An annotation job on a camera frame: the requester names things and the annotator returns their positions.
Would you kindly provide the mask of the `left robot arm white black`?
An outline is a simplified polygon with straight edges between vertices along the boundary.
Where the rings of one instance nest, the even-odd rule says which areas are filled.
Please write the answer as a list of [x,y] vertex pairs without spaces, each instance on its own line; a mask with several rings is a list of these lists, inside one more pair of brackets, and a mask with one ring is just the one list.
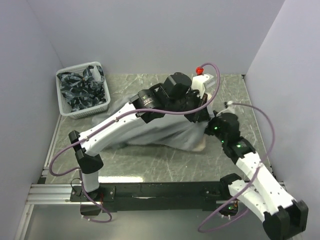
[[88,201],[100,195],[99,170],[103,167],[103,149],[124,146],[167,146],[183,151],[199,152],[205,147],[205,129],[214,117],[211,105],[186,114],[204,105],[210,95],[206,87],[215,82],[211,74],[193,78],[176,72],[163,83],[127,97],[113,115],[95,127],[80,133],[71,132],[71,142],[82,141],[74,147],[81,169],[82,195]]

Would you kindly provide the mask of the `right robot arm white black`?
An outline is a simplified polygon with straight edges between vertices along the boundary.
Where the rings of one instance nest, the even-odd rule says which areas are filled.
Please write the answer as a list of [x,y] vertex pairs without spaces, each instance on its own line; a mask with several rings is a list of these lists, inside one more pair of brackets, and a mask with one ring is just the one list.
[[219,113],[206,132],[220,140],[225,155],[251,180],[246,183],[235,173],[221,178],[221,197],[240,200],[261,220],[271,240],[288,240],[304,232],[308,206],[291,196],[262,163],[252,144],[241,136],[238,117],[230,112]]

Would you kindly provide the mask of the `cream pillow with bear print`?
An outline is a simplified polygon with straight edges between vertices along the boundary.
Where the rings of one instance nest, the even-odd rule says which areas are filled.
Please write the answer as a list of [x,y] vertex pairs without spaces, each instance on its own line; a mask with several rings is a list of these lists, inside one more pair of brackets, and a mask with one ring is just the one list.
[[206,147],[206,134],[205,130],[206,127],[209,124],[209,121],[215,116],[214,110],[213,110],[213,101],[206,107],[206,110],[208,112],[209,120],[207,121],[197,121],[195,124],[198,127],[201,127],[203,130],[202,135],[199,137],[198,141],[196,142],[194,148],[191,150],[192,152],[201,152],[205,149]]

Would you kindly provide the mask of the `grey pillowcase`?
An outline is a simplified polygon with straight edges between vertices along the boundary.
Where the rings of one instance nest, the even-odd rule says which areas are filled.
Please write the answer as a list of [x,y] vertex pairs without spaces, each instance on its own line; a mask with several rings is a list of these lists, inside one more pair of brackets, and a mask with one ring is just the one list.
[[145,123],[133,113],[95,134],[85,142],[85,148],[92,154],[98,154],[103,149],[122,148],[124,145],[161,145],[192,152],[203,133],[195,123],[184,115],[172,114]]

